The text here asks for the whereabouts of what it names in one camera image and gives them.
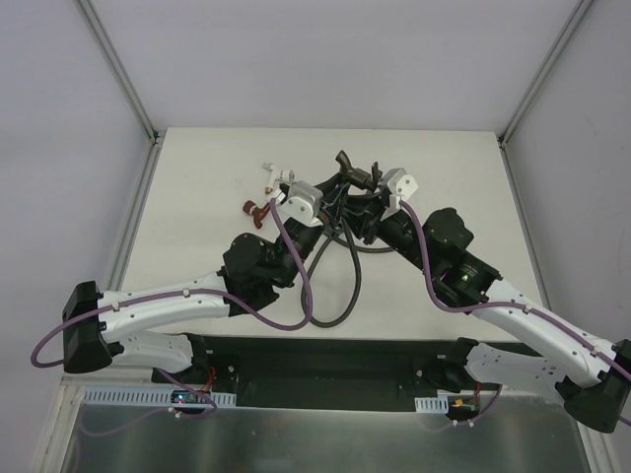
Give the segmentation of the grey metal faucet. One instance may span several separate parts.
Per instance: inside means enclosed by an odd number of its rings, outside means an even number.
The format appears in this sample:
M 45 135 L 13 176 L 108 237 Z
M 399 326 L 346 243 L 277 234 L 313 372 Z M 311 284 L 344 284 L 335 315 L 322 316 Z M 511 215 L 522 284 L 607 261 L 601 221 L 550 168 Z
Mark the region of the grey metal faucet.
M 340 150 L 335 161 L 339 164 L 339 175 L 351 185 L 361 190 L 373 190 L 374 181 L 370 173 L 363 169 L 355 168 L 352 166 L 350 158 L 344 150 Z

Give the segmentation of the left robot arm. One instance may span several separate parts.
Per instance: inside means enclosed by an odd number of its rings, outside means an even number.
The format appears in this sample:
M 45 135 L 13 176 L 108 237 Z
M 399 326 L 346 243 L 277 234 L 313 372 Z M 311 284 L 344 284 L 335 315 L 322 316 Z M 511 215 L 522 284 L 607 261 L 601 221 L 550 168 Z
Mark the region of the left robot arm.
M 62 311 L 60 366 L 68 373 L 147 366 L 196 383 L 209 364 L 200 342 L 188 333 L 162 334 L 161 327 L 241 314 L 281 331 L 313 323 L 305 262 L 326 228 L 346 224 L 338 215 L 349 185 L 341 172 L 315 186 L 281 184 L 268 202 L 277 238 L 236 236 L 217 271 L 139 292 L 101 291 L 94 281 L 78 284 Z

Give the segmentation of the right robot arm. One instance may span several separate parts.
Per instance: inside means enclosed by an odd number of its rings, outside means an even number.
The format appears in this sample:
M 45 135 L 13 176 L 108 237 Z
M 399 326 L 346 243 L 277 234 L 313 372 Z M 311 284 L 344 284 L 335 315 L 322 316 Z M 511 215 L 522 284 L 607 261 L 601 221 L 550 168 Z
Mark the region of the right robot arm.
M 418 185 L 404 169 L 354 168 L 343 156 L 342 182 L 360 189 L 342 214 L 366 243 L 379 238 L 420 269 L 437 308 L 466 313 L 507 332 L 534 351 L 526 356 L 463 339 L 442 365 L 446 390 L 494 383 L 560 404 L 577 422 L 611 434 L 630 394 L 630 342 L 612 342 L 536 303 L 500 272 L 468 251 L 473 240 L 456 209 L 421 222 L 408 204 Z

